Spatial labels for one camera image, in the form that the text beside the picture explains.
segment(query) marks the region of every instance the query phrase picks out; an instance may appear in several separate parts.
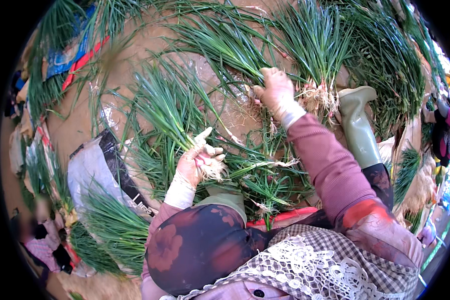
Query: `glove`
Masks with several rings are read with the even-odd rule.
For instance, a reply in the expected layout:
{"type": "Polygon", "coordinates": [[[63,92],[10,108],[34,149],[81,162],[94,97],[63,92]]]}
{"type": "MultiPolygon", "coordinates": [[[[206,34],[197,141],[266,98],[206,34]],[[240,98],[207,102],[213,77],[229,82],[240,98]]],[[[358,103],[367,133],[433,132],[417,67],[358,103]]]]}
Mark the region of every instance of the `glove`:
{"type": "Polygon", "coordinates": [[[259,100],[256,103],[263,103],[273,112],[273,116],[278,119],[285,130],[295,123],[306,111],[295,101],[294,87],[292,81],[285,72],[277,68],[261,68],[265,88],[255,85],[253,90],[259,100]]]}
{"type": "Polygon", "coordinates": [[[214,148],[207,144],[205,138],[210,135],[209,127],[195,137],[195,146],[183,153],[176,165],[175,175],[165,196],[165,203],[185,209],[192,206],[197,185],[202,181],[203,165],[219,164],[225,158],[223,148],[214,148]]]}

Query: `green rubber boot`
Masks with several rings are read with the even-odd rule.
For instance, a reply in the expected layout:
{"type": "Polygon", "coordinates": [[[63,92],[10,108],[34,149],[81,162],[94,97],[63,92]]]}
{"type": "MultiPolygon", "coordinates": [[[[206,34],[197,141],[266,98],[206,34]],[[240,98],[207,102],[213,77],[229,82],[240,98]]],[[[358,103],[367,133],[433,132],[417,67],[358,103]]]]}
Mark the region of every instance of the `green rubber boot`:
{"type": "Polygon", "coordinates": [[[365,113],[365,104],[377,99],[377,92],[369,86],[347,88],[338,92],[342,127],[348,149],[360,168],[382,163],[378,145],[365,113]]]}

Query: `plaid fabric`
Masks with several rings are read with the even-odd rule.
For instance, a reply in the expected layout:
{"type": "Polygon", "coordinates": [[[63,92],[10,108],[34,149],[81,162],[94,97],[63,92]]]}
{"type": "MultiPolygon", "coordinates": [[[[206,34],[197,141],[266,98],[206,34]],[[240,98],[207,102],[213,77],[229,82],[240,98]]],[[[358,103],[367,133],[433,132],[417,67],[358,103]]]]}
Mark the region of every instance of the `plaid fabric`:
{"type": "Polygon", "coordinates": [[[34,238],[30,242],[24,243],[23,245],[32,255],[41,260],[50,271],[55,273],[60,272],[60,267],[53,256],[54,250],[50,248],[45,238],[34,238]]]}
{"type": "MultiPolygon", "coordinates": [[[[360,270],[358,269],[361,267],[363,272],[366,273],[365,277],[362,276],[362,278],[368,282],[366,288],[368,291],[378,294],[378,299],[411,299],[413,297],[413,291],[417,284],[419,274],[417,268],[398,265],[373,255],[372,253],[361,250],[344,235],[336,233],[335,231],[309,225],[292,225],[280,231],[270,241],[269,249],[274,245],[279,246],[280,244],[278,243],[297,235],[302,237],[303,243],[305,243],[307,247],[313,247],[315,253],[332,253],[331,259],[335,261],[337,265],[342,265],[343,262],[352,262],[358,266],[350,268],[350,270],[358,271],[358,273],[360,273],[360,270]]],[[[279,269],[281,267],[279,261],[274,261],[270,258],[270,255],[266,255],[268,252],[268,249],[266,249],[261,255],[255,256],[228,277],[217,280],[214,285],[206,285],[202,290],[191,291],[186,296],[179,296],[178,299],[191,299],[206,291],[239,280],[261,282],[278,288],[297,299],[316,300],[355,298],[354,295],[349,295],[348,297],[336,295],[333,290],[336,288],[340,291],[340,287],[334,286],[330,281],[327,282],[327,284],[331,287],[331,292],[321,291],[321,295],[314,295],[312,297],[298,288],[292,288],[287,282],[283,282],[283,280],[279,281],[275,277],[264,276],[262,274],[263,271],[270,270],[270,268],[279,269]]],[[[294,274],[291,268],[285,276],[288,280],[297,278],[297,274],[294,274]]]]}

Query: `checkered apron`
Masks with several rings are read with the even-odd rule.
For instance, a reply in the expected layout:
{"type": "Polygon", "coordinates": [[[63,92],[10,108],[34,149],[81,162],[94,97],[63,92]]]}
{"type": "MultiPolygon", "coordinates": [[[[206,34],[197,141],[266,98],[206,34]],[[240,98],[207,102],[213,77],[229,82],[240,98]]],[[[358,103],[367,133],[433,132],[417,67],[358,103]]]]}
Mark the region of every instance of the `checkered apron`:
{"type": "Polygon", "coordinates": [[[359,249],[344,235],[309,225],[280,231],[243,266],[213,285],[178,300],[192,299],[234,281],[255,281],[297,299],[412,299],[418,268],[359,249]]]}

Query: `white lace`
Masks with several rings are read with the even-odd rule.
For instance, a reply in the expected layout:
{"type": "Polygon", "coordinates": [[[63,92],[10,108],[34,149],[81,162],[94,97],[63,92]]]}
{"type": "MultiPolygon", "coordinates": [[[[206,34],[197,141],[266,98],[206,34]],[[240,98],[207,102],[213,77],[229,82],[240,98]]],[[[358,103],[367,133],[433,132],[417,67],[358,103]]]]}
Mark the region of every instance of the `white lace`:
{"type": "Polygon", "coordinates": [[[260,261],[257,267],[248,261],[215,284],[236,274],[262,275],[286,283],[312,300],[404,298],[405,293],[385,294],[377,291],[377,286],[369,281],[366,271],[356,261],[345,258],[338,263],[333,259],[334,251],[314,251],[303,240],[300,235],[283,240],[252,259],[260,261]]]}

